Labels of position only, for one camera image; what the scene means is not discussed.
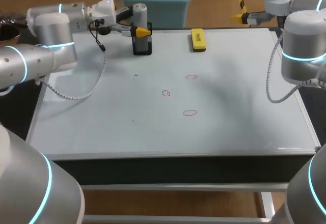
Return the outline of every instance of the whiteboard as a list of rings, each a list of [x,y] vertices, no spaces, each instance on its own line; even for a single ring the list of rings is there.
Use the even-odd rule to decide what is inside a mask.
[[[47,89],[28,143],[52,160],[314,154],[320,144],[300,95],[281,104],[266,97],[275,33],[205,30],[205,38],[206,51],[192,52],[190,30],[156,31],[153,54],[134,56],[129,38],[100,37],[107,64],[97,90],[78,102]],[[95,84],[103,58],[91,35],[76,34],[74,41],[78,66],[49,82],[80,96]],[[270,82],[274,99],[291,90],[279,54]]]

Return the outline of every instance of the yellow and black tape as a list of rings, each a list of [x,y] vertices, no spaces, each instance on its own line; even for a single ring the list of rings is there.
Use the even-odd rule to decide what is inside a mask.
[[[244,0],[238,0],[238,1],[239,1],[239,4],[240,4],[240,7],[241,7],[242,14],[247,14],[247,8],[245,6],[245,1]]]

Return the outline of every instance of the yellow eraser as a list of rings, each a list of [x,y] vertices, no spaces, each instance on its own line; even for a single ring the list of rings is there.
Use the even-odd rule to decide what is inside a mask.
[[[206,41],[203,29],[192,29],[192,41],[194,52],[203,52],[206,50]]]

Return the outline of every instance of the floor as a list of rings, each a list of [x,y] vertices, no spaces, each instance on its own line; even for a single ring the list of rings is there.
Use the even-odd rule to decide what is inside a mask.
[[[0,10],[25,13],[28,8],[58,3],[100,0],[0,0]],[[248,12],[264,10],[263,0],[244,0]],[[123,6],[115,0],[117,8]],[[186,27],[243,27],[231,17],[241,13],[238,0],[192,0]],[[276,26],[276,20],[263,26]],[[85,191],[86,214],[182,215],[261,217],[258,195],[252,192],[183,191]],[[275,208],[284,202],[284,193],[273,193]]]

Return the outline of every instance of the black cable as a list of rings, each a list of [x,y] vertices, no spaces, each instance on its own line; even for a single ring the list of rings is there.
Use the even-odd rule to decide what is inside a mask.
[[[92,23],[94,23],[95,25],[95,28],[96,28],[96,36],[93,34],[92,30],[91,30],[91,25]],[[92,36],[95,38],[95,42],[96,44],[99,46],[99,48],[104,52],[105,51],[105,47],[104,45],[97,39],[98,37],[98,28],[100,26],[100,24],[104,24],[104,19],[101,19],[101,20],[93,20],[91,21],[89,24],[88,24],[88,30],[90,31],[90,33],[92,34]]]

